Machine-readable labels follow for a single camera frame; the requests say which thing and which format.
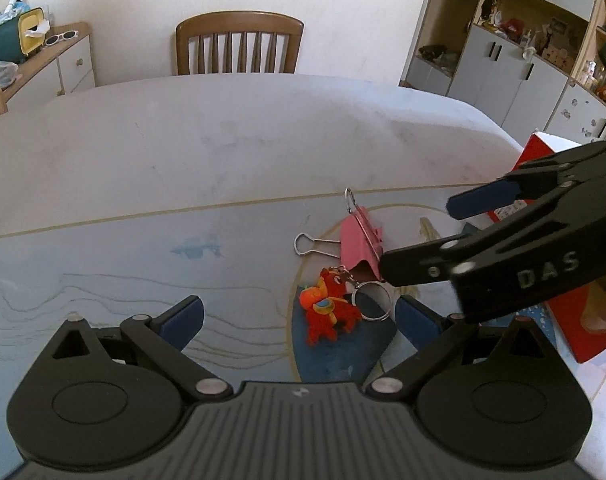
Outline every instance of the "plastic bag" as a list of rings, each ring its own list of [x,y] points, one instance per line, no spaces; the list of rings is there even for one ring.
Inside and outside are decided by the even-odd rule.
[[[16,73],[19,71],[19,66],[16,63],[9,61],[0,61],[0,87],[7,88],[16,79]]]

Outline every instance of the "metal screw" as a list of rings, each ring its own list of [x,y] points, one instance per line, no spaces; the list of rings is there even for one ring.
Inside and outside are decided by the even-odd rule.
[[[456,244],[458,244],[459,241],[458,240],[452,240],[451,242],[445,242],[441,248],[442,249],[451,249],[452,247],[454,247]]]
[[[403,383],[394,377],[381,377],[372,383],[372,389],[378,394],[398,394],[403,389]]]
[[[227,390],[228,384],[217,378],[201,379],[196,383],[196,391],[203,395],[220,395]]]
[[[463,262],[462,264],[457,265],[452,269],[453,274],[465,274],[466,272],[470,272],[477,267],[477,264],[474,262]]]
[[[67,314],[68,321],[82,321],[84,318],[78,312],[70,312]]]

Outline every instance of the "pink binder clip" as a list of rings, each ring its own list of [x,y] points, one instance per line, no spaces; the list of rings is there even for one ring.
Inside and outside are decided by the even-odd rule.
[[[381,281],[379,260],[383,253],[383,231],[372,227],[368,210],[356,203],[350,188],[345,190],[345,204],[350,216],[341,223],[341,264],[351,271],[367,264]]]

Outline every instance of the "gold curved line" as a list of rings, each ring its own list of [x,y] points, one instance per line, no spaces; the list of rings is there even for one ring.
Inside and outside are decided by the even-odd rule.
[[[358,192],[359,194],[370,194],[370,193],[387,193],[387,192],[397,192],[397,191],[415,191],[420,189],[449,189],[452,187],[477,187],[483,186],[483,184],[487,184],[486,182],[480,183],[470,183],[470,184],[449,184],[449,185],[440,185],[440,186],[416,186],[416,187],[395,187],[390,189],[366,189],[366,190],[354,190],[354,192]],[[150,211],[147,213],[132,213],[129,215],[121,215],[121,216],[112,216],[108,218],[98,218],[94,220],[83,220],[81,222],[70,222],[67,224],[59,224],[49,227],[41,227],[38,229],[28,229],[25,231],[18,231],[15,233],[6,233],[0,235],[1,238],[12,238],[20,235],[29,235],[35,233],[45,233],[48,231],[55,231],[59,229],[65,229],[68,227],[78,227],[83,225],[92,225],[92,224],[103,224],[107,222],[115,222],[120,220],[129,220],[132,218],[146,218],[148,216],[160,216],[166,214],[173,213],[187,213],[191,211],[205,211],[207,209],[222,209],[227,207],[235,207],[241,205],[256,205],[256,204],[268,204],[275,202],[294,202],[296,200],[308,200],[312,198],[327,198],[334,196],[343,196],[343,193],[321,193],[321,194],[313,194],[313,195],[300,195],[300,196],[288,196],[281,198],[266,198],[263,200],[246,200],[241,202],[227,202],[224,204],[209,204],[209,205],[199,205],[199,206],[191,206],[191,207],[183,207],[178,209],[166,209],[161,211]]]
[[[438,186],[438,187],[434,186],[431,189],[441,189],[441,186]],[[416,207],[416,208],[420,208],[420,209],[429,209],[431,211],[437,211],[439,213],[443,213],[446,215],[448,214],[447,211],[444,211],[443,209],[439,209],[437,207],[433,207],[433,206],[429,206],[429,205],[411,204],[411,203],[405,203],[405,204],[404,203],[395,203],[395,204],[378,205],[378,206],[368,207],[368,211],[378,211],[380,209],[389,209],[389,208],[393,208],[393,207]],[[341,221],[334,224],[326,232],[322,233],[319,236],[319,238],[328,238],[329,236],[331,236],[332,233],[340,227],[343,220],[344,219],[342,219]],[[303,276],[303,272],[305,270],[306,265],[307,265],[307,258],[303,258],[301,266],[299,267],[299,270],[297,271],[296,275],[294,276],[294,281],[292,282],[292,286],[289,289],[290,292],[289,292],[289,300],[288,300],[288,305],[287,305],[287,316],[286,316],[287,325],[285,327],[285,343],[286,343],[287,349],[288,349],[289,364],[292,368],[292,373],[294,374],[294,378],[298,382],[301,382],[301,374],[299,374],[299,367],[297,366],[297,361],[294,357],[294,348],[292,346],[292,309],[294,308],[294,297],[297,293],[297,288],[301,284],[301,276]]]

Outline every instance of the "red hanging item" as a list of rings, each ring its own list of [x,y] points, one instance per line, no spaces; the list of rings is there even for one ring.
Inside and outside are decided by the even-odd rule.
[[[322,336],[336,341],[335,325],[340,324],[345,332],[352,332],[361,320],[358,307],[343,298],[346,293],[345,280],[339,269],[323,269],[317,285],[301,292],[299,302],[307,311],[307,343],[310,346]]]

